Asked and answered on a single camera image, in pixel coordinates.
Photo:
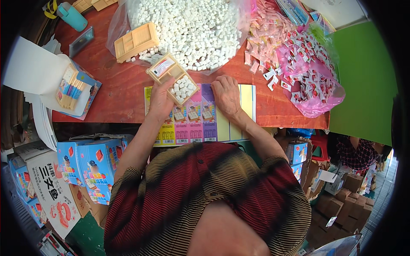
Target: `red plastic stool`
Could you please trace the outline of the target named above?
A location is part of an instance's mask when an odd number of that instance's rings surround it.
[[[324,134],[323,136],[320,136],[319,134],[320,133],[318,129],[316,129],[316,134],[312,135],[310,137],[310,140],[312,141],[312,144],[313,144],[312,152],[314,152],[317,147],[320,147],[322,156],[312,156],[312,159],[316,161],[330,161],[330,158],[328,156],[328,149],[327,149],[328,135]]]

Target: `wooden table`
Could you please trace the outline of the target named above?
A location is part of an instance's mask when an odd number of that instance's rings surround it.
[[[147,67],[132,63],[119,64],[105,47],[108,26],[118,5],[114,4],[100,12],[90,10],[84,14],[88,27],[93,26],[95,39],[73,58],[80,66],[102,82],[84,122],[141,123],[145,117],[144,87],[153,84],[145,73]],[[57,25],[55,38],[61,43],[61,50],[68,55],[68,45],[81,33],[76,32],[64,21]],[[237,55],[210,76],[189,71],[198,83],[211,83],[222,74],[235,77],[241,84],[256,85],[256,122],[263,127],[297,127],[327,129],[329,113],[317,118],[304,117],[285,97],[281,87],[273,92],[258,71],[255,75],[244,65],[244,46]],[[54,111],[53,122],[82,122]]]

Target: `beige plastic tray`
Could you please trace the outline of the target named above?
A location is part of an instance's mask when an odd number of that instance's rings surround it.
[[[91,4],[97,11],[101,11],[102,9],[109,7],[116,2],[118,2],[118,0],[92,0]]]
[[[153,72],[153,70],[164,60],[172,60],[174,63],[170,65],[165,72],[163,72],[159,77]],[[189,80],[194,84],[195,90],[191,94],[191,96],[186,97],[183,102],[179,102],[175,96],[171,93],[171,89],[173,86],[170,86],[166,91],[168,96],[175,102],[177,106],[182,106],[187,100],[192,97],[197,91],[199,91],[199,86],[196,84],[194,80],[189,76],[189,74],[185,71],[185,69],[178,63],[171,54],[167,53],[162,58],[160,58],[154,65],[152,65],[149,69],[146,70],[146,73],[154,79],[158,84],[163,84],[168,81],[171,77],[175,78],[175,82],[184,77],[185,75],[189,78]]]
[[[93,6],[91,4],[91,0],[77,0],[73,3],[73,7],[79,12],[82,13],[83,11],[87,10]]]
[[[155,24],[146,23],[118,38],[114,42],[115,56],[118,63],[138,55],[151,47],[159,45]]]

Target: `patterned shirt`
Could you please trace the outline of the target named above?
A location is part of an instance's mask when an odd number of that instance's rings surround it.
[[[366,170],[378,158],[379,154],[373,148],[374,142],[359,139],[359,145],[355,149],[350,142],[350,137],[338,138],[337,153],[340,155],[342,165],[346,165],[353,170]]]
[[[210,202],[223,200],[268,245],[295,255],[311,208],[288,162],[261,168],[237,146],[191,143],[159,153],[145,168],[128,168],[112,187],[105,224],[107,255],[186,255]]]

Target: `teal water bottle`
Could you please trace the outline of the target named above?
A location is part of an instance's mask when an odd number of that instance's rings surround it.
[[[58,6],[57,15],[78,32],[87,27],[88,21],[67,2],[63,2]]]

